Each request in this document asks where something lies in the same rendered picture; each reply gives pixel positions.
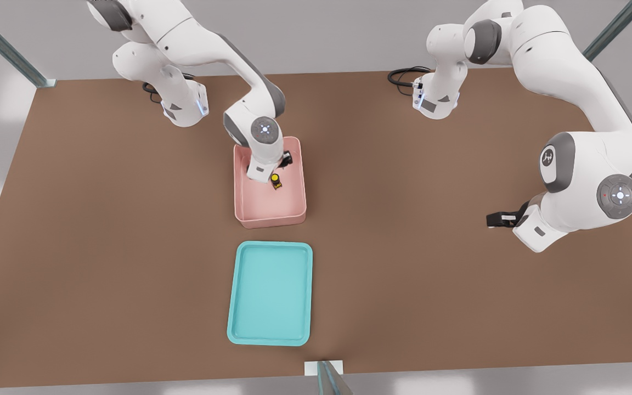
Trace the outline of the pink plastic box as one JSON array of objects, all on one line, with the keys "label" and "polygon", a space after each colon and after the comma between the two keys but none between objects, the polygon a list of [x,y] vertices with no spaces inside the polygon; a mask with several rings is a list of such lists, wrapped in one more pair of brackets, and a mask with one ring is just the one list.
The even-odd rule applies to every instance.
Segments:
[{"label": "pink plastic box", "polygon": [[247,177],[251,151],[234,146],[235,217],[244,228],[281,227],[305,221],[307,202],[300,140],[285,137],[284,148],[291,153],[293,163],[276,171],[283,186],[274,189],[271,183]]}]

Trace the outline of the pale blue-green tray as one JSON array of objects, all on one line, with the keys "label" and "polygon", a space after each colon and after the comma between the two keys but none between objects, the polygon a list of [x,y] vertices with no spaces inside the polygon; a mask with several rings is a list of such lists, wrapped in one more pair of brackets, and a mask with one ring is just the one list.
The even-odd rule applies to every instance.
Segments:
[{"label": "pale blue-green tray", "polygon": [[244,241],[236,249],[227,337],[236,345],[301,347],[311,330],[313,249]]}]

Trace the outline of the silver frame post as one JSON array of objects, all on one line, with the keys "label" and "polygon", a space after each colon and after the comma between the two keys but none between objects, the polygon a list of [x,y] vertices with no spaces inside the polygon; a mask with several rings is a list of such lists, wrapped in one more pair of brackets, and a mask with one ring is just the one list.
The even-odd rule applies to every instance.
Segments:
[{"label": "silver frame post", "polygon": [[318,378],[318,395],[354,395],[343,379],[342,360],[305,362],[304,375]]},{"label": "silver frame post", "polygon": [[607,26],[584,49],[583,55],[594,61],[599,54],[632,22],[632,0],[614,16]]},{"label": "silver frame post", "polygon": [[0,34],[0,55],[37,88],[52,88],[57,80],[46,78]]}]

